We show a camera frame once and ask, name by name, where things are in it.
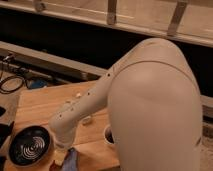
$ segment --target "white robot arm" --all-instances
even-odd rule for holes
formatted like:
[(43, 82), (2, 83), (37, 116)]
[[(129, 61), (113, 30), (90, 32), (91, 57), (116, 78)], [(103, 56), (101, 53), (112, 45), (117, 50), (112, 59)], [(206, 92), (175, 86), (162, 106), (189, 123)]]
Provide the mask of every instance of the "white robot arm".
[(70, 148), (78, 122), (106, 106), (123, 170), (199, 171), (199, 88), (173, 43), (141, 42), (80, 99), (64, 104), (49, 124), (56, 147)]

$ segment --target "cable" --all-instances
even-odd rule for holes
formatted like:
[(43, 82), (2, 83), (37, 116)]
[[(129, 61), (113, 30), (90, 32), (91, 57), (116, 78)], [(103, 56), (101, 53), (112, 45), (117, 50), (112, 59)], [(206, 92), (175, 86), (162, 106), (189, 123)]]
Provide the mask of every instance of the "cable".
[[(1, 94), (10, 94), (10, 93), (13, 93), (17, 90), (19, 90), (22, 86), (26, 86), (27, 89), (30, 89), (30, 86), (29, 86), (29, 83), (30, 81), (33, 81), (33, 80), (46, 80), (46, 81), (50, 81), (50, 80), (47, 80), (43, 77), (29, 77), (27, 78), (27, 74), (29, 73), (29, 69), (25, 68), (25, 67), (22, 67), (22, 66), (19, 66), (18, 68), (12, 68), (10, 67), (10, 62), (11, 62), (11, 58), (9, 58), (8, 56), (7, 57), (4, 57), (3, 60), (2, 60), (2, 65), (1, 65), (1, 74), (0, 74), (0, 93)], [(3, 78), (3, 73), (4, 73), (4, 62), (7, 64), (7, 70), (15, 75), (13, 76), (9, 76), (9, 77), (6, 77), (5, 79), (2, 79)], [(14, 79), (19, 79), (20, 80), (20, 84), (17, 85), (17, 87), (13, 88), (13, 89), (6, 89), (5, 88), (5, 84), (8, 82), (8, 81), (11, 81), (11, 80), (14, 80)]]
[[(17, 91), (18, 89), (20, 89), (25, 83), (25, 78), (24, 78), (24, 73), (20, 72), (20, 68), (16, 68), (16, 70), (10, 70), (10, 61), (9, 60), (5, 60), (7, 57), (5, 57), (3, 60), (2, 60), (2, 66), (1, 66), (1, 74), (0, 74), (0, 93), (1, 94), (10, 94), (10, 93), (13, 93), (15, 91)], [(2, 79), (3, 78), (3, 73), (4, 73), (4, 62), (7, 63), (7, 69), (8, 71), (12, 71), (13, 73), (15, 73), (16, 75), (13, 75), (13, 76), (9, 76), (9, 77), (6, 77), (5, 79)], [(11, 81), (11, 80), (14, 80), (14, 79), (19, 79), (21, 80), (20, 84), (13, 88), (13, 89), (5, 89), (4, 88), (4, 85), (8, 82), (8, 81)]]

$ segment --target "black bowl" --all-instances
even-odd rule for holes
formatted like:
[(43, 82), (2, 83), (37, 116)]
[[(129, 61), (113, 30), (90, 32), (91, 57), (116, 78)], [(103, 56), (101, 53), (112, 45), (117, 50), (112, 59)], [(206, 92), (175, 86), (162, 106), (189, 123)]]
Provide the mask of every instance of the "black bowl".
[(15, 165), (32, 165), (46, 154), (49, 146), (48, 131), (41, 126), (30, 126), (14, 137), (9, 147), (9, 157)]

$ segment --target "black wall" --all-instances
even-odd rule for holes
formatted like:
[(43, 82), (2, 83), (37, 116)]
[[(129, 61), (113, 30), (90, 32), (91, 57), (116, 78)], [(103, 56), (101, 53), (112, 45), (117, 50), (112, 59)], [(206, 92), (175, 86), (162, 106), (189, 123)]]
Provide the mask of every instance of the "black wall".
[[(109, 68), (146, 38), (148, 36), (0, 8), (0, 41), (103, 68)], [(213, 49), (174, 43), (186, 56), (202, 94), (213, 97)]]

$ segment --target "wooden table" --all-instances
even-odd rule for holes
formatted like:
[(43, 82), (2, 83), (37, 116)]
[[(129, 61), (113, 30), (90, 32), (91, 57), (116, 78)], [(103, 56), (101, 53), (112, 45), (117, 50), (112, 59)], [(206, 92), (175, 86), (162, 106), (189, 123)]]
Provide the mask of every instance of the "wooden table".
[[(21, 129), (40, 125), (49, 130), (48, 121), (53, 113), (66, 100), (75, 98), (77, 93), (85, 92), (95, 82), (69, 84), (21, 92), (17, 109), (14, 132)], [(103, 139), (103, 130), (108, 125), (106, 109), (93, 114), (91, 124), (79, 124), (74, 147), (78, 151), (79, 171), (95, 171), (118, 166), (116, 152)], [(18, 168), (9, 160), (6, 161), (5, 171), (48, 171), (53, 161), (53, 147), (40, 162), (31, 167)]]

